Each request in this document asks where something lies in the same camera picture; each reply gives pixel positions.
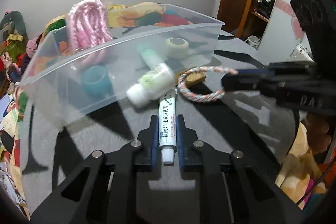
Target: gray table surface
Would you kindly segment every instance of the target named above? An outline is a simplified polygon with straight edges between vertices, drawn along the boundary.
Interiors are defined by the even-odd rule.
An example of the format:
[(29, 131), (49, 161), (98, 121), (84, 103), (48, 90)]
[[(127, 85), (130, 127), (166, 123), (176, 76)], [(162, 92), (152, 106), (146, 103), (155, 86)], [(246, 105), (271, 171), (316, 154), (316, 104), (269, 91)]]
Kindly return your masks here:
[[(247, 53), (262, 62), (258, 52), (238, 38), (218, 41), (216, 49)], [(216, 55), (213, 56), (212, 64), (236, 69), (255, 68), (251, 64)], [(211, 90), (217, 90), (221, 86), (221, 77), (220, 74), (208, 73), (205, 85)], [(281, 163), (295, 137), (293, 112), (277, 107), (273, 99), (263, 97), (258, 92), (228, 93), (222, 101), (248, 124)], [(121, 121), (119, 116), (112, 116), (108, 122), (97, 122), (94, 117), (85, 116), (66, 126), (65, 133), (60, 135), (59, 129), (48, 122), (37, 109), (33, 111), (33, 118), (31, 117), (32, 103), (28, 102), (21, 132), (20, 160), (23, 170), (22, 184), (31, 213), (51, 193), (52, 185), (65, 178), (64, 170), (54, 161), (56, 142), (61, 147), (57, 153), (68, 157), (70, 164), (72, 161), (86, 158), (96, 149), (105, 153), (120, 149), (135, 139), (140, 130), (148, 128), (151, 115), (158, 115), (157, 102), (140, 111), (135, 110), (127, 99), (120, 100), (119, 106), (124, 121)], [(195, 129), (199, 139), (217, 150), (232, 152), (232, 147), (223, 135), (181, 95), (176, 102), (176, 114), (184, 115), (186, 126)], [(31, 121), (30, 158), (35, 160), (27, 165)], [(124, 125), (129, 128), (126, 133), (123, 130)], [(70, 142), (66, 140), (67, 135), (71, 139)], [(199, 223), (197, 174), (188, 175), (188, 180), (182, 179), (177, 154), (173, 166), (162, 166), (158, 172), (160, 173), (138, 174), (138, 214), (153, 224)]]

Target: black cable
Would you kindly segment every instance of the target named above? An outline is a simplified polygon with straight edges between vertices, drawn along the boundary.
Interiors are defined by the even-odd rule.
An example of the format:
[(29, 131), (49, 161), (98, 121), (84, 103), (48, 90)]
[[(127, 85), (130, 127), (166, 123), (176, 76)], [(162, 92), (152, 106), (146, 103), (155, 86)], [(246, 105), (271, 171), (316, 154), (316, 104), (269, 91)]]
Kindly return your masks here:
[(315, 187), (318, 186), (318, 184), (323, 181), (324, 177), (327, 175), (327, 173), (333, 167), (335, 162), (336, 162), (336, 157), (334, 157), (332, 162), (329, 164), (328, 168), (323, 172), (322, 176), (314, 183), (314, 185), (308, 190), (308, 192), (305, 193), (302, 198), (300, 198), (300, 200), (296, 203), (296, 205), (299, 206), (302, 203), (302, 201), (304, 201), (306, 199), (306, 197), (312, 192), (312, 190), (314, 190)]

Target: braided rope ring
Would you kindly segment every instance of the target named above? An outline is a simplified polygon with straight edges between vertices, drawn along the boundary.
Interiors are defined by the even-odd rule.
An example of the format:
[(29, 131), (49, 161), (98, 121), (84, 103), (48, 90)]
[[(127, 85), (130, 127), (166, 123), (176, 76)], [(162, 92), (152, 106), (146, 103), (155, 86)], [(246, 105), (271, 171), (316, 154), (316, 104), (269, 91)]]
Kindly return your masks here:
[(225, 95), (225, 90), (223, 90), (223, 89), (217, 90), (216, 92), (213, 92), (213, 93), (207, 94), (207, 95), (200, 95), (200, 94), (196, 94), (196, 93), (191, 92), (187, 88), (187, 86), (185, 85), (186, 79), (187, 79), (188, 75), (190, 75), (194, 72), (200, 72), (200, 71), (201, 72), (220, 72), (220, 73), (224, 73), (224, 74), (229, 73), (229, 74), (232, 74), (232, 75), (238, 74), (238, 72), (234, 69), (223, 68), (223, 67), (220, 67), (220, 66), (198, 67), (198, 68), (193, 68), (193, 69), (190, 69), (190, 70), (186, 71), (178, 79), (177, 87), (178, 87), (180, 93), (184, 97), (186, 97), (190, 101), (197, 102), (197, 103), (213, 102), (213, 101), (216, 101), (216, 100), (222, 98)]

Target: clutter of clothes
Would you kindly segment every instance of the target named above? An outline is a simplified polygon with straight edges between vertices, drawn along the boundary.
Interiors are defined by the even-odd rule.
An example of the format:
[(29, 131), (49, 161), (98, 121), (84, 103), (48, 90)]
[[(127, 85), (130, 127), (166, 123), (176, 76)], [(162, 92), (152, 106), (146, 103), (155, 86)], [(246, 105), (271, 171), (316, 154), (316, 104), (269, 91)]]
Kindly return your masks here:
[(325, 163), (317, 164), (314, 157), (328, 148), (327, 143), (332, 138), (327, 134), (328, 130), (328, 117), (308, 113), (299, 125), (296, 139), (276, 179), (276, 185), (305, 213), (317, 208), (336, 177), (336, 165), (333, 165), (319, 182), (336, 156), (333, 142), (330, 146), (332, 155)]
[(26, 56), (34, 53), (30, 50), (31, 43), (19, 12), (6, 13), (0, 28), (0, 183), (14, 204), (29, 218), (21, 183), (18, 124), (22, 122), (28, 101), (20, 80)]
[(246, 42), (248, 45), (250, 45), (251, 47), (257, 50), (261, 42), (261, 37), (256, 37), (255, 35), (251, 35), (244, 42)]
[(275, 0), (258, 0), (257, 12), (266, 17), (270, 18)]
[(128, 9), (124, 5), (108, 5), (108, 20), (111, 28), (160, 26), (172, 27), (192, 24), (189, 20), (180, 17), (174, 11), (166, 10), (155, 3), (144, 2)]

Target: pink cord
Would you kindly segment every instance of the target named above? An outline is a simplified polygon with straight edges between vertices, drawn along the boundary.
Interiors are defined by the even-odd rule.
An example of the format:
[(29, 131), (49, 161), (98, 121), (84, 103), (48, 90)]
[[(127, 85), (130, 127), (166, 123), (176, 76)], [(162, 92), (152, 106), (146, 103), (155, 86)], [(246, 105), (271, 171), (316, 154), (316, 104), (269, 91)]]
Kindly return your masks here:
[(196, 93), (191, 92), (185, 84), (186, 79), (187, 79), (188, 75), (190, 75), (191, 73), (200, 72), (200, 71), (202, 71), (202, 72), (220, 72), (220, 73), (224, 73), (224, 74), (229, 73), (231, 75), (238, 74), (238, 71), (236, 71), (235, 69), (223, 68), (223, 67), (220, 67), (220, 66), (199, 67), (199, 68), (193, 68), (193, 69), (190, 69), (190, 70), (186, 71), (178, 79), (177, 88), (179, 89), (180, 93), (184, 97), (186, 97), (190, 101), (197, 102), (197, 103), (213, 102), (213, 101), (216, 101), (216, 100), (222, 98), (225, 95), (225, 90), (223, 90), (223, 89), (217, 90), (216, 92), (213, 92), (213, 93), (210, 93), (210, 94), (207, 94), (207, 95), (200, 95), (200, 94), (196, 94)]
[[(75, 53), (113, 40), (107, 25), (107, 9), (100, 0), (83, 0), (72, 7), (68, 31), (70, 47)], [(90, 54), (83, 60), (83, 66), (100, 63), (104, 57), (104, 50)]]

